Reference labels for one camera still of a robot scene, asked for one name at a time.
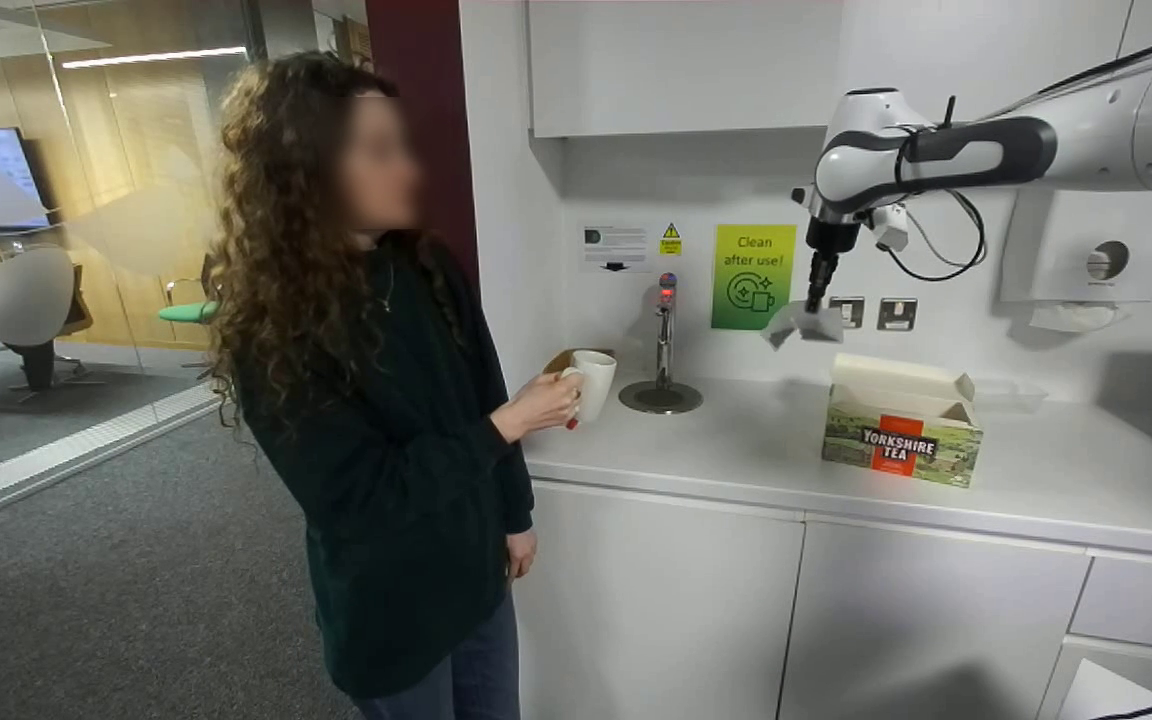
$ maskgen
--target floor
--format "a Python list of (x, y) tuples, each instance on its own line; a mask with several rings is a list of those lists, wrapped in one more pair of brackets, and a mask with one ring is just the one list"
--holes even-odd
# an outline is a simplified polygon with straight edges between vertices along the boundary
[(217, 418), (0, 510), (0, 720), (343, 720), (298, 512)]
[(19, 362), (0, 352), (0, 465), (39, 446), (123, 418), (200, 380), (195, 352), (58, 344), (83, 373), (50, 391), (27, 391)]

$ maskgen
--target white cup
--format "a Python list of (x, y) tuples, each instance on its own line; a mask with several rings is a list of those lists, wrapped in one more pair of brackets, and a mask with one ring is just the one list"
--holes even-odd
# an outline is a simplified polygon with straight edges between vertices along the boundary
[(616, 384), (616, 358), (607, 352), (572, 352), (572, 368), (581, 373), (581, 418), (576, 425), (590, 425), (604, 418), (612, 384)]

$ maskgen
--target curly hair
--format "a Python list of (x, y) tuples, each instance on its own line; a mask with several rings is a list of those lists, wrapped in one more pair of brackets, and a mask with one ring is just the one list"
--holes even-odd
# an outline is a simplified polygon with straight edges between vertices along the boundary
[(366, 298), (363, 251), (350, 246), (350, 228), (324, 223), (316, 211), (318, 93), (395, 93), (395, 83), (340, 55), (298, 54), (251, 65), (225, 99), (225, 237), (207, 251), (207, 287), (217, 287), (207, 378), (225, 420), (241, 420), (245, 388), (258, 388), (258, 413), (295, 425), (290, 395), (324, 365), (348, 384), (366, 373), (366, 358), (350, 339)]

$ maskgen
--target green label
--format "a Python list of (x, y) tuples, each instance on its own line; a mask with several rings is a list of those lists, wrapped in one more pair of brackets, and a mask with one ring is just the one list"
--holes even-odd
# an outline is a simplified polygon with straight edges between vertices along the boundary
[(713, 262), (713, 329), (766, 329), (789, 306), (795, 223), (720, 223)]

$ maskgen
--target black top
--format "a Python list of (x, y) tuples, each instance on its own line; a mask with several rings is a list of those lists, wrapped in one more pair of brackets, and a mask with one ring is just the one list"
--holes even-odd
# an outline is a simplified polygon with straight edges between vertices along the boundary
[(502, 536), (531, 529), (525, 454), (487, 420), (506, 391), (481, 302), (444, 262), (439, 306), (407, 239), (381, 239), (363, 273), (356, 352), (381, 362), (363, 388), (328, 373), (295, 388), (316, 413), (290, 441), (245, 388), (245, 418), (305, 510), (328, 669), (350, 699), (424, 682), (487, 622), (506, 583)]

